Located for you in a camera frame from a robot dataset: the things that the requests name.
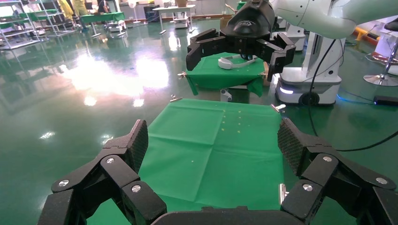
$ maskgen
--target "white table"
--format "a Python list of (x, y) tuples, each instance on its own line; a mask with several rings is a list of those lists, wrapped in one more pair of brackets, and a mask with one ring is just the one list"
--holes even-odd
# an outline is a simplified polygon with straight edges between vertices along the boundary
[(154, 8), (153, 11), (159, 11), (159, 18), (161, 20), (161, 32), (160, 34), (163, 34), (166, 32), (166, 30), (163, 30), (163, 23), (161, 19), (161, 15), (163, 13), (182, 13), (182, 12), (189, 12), (189, 17), (191, 19), (191, 29), (192, 29), (192, 12), (191, 8), (195, 7), (195, 5), (187, 5), (186, 7), (178, 7), (178, 6), (170, 6), (170, 7), (159, 7), (159, 8)]

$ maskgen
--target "stool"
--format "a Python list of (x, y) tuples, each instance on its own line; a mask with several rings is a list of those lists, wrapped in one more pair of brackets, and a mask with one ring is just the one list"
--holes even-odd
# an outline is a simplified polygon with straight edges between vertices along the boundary
[[(398, 19), (389, 22), (384, 26), (385, 29), (390, 30), (390, 31), (398, 31)], [(366, 75), (363, 77), (365, 81), (380, 85), (380, 86), (398, 86), (398, 79), (390, 77), (388, 75), (388, 71), (391, 67), (392, 62), (394, 61), (395, 54), (397, 53), (398, 50), (398, 39), (394, 44), (394, 47), (392, 48), (391, 54), (388, 58), (388, 61), (386, 62), (386, 66), (384, 67), (384, 70), (381, 74), (379, 75)]]

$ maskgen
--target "green cloth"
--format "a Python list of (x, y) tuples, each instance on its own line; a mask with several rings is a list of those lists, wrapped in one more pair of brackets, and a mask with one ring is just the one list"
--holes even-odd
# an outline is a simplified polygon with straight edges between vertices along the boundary
[[(236, 54), (220, 53), (202, 58), (199, 64), (192, 70), (186, 71), (187, 80), (194, 95), (198, 94), (196, 86), (202, 88), (230, 88), (245, 83), (250, 92), (262, 96), (263, 79), (260, 75), (264, 72), (263, 61), (257, 59), (254, 63), (243, 68), (222, 69), (218, 66), (220, 57), (228, 57)], [(244, 59), (233, 59), (234, 64), (245, 62)]]
[(241, 8), (244, 4), (246, 4), (245, 1), (238, 1), (238, 2), (237, 2), (237, 10), (240, 10), (240, 8)]
[[(53, 14), (56, 13), (57, 10), (56, 9), (48, 9), (46, 10), (48, 14)], [(29, 15), (29, 18), (32, 21), (39, 21), (39, 20), (46, 20), (47, 16), (45, 15), (45, 11), (41, 10), (41, 11), (36, 11), (36, 12), (31, 12), (31, 13), (20, 13), (19, 14), (22, 18), (28, 18), (27, 15)]]
[(270, 106), (182, 99), (149, 126), (139, 175), (168, 211), (278, 210), (280, 114)]
[(124, 13), (104, 13), (102, 15), (83, 15), (80, 17), (82, 22), (92, 23), (92, 22), (100, 22), (100, 21), (119, 21), (124, 20)]

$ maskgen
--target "green epoxy floor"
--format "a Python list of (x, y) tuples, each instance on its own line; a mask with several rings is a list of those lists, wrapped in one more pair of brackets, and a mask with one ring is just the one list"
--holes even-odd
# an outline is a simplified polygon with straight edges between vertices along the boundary
[[(217, 90), (193, 96), (188, 83), (178, 80), (185, 70), (191, 36), (219, 21), (195, 22), (193, 34), (174, 30), (160, 36), (159, 24), (128, 31), (123, 39), (75, 33), (0, 55), (0, 218), (5, 225), (34, 225), (50, 186), (58, 178), (93, 159), (111, 137), (128, 133), (137, 119), (150, 124), (168, 104), (170, 95), (219, 100)], [(340, 68), (342, 87), (366, 98), (398, 96), (397, 87), (365, 82), (382, 66), (365, 59), (374, 49), (366, 43), (346, 47)], [(300, 66), (297, 54), (291, 66)], [(243, 94), (241, 102), (268, 105), (274, 91)], [(340, 93), (351, 100), (360, 99)], [(311, 134), (307, 109), (288, 106), (285, 116)], [(353, 104), (337, 99), (330, 107), (314, 107), (318, 134), (336, 149), (375, 143), (397, 129), (397, 108)], [(371, 150), (343, 153), (347, 158), (398, 182), (398, 139)], [(290, 188), (295, 177), (285, 169)], [(127, 224), (112, 202), (106, 202), (89, 224)], [(336, 202), (324, 201), (313, 224), (355, 224)]]

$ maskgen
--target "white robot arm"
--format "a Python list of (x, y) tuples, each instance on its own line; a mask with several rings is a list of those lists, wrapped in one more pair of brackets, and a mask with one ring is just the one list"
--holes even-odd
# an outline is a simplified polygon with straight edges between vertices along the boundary
[(358, 24), (398, 14), (398, 0), (270, 0), (276, 15), (331, 39), (345, 38)]

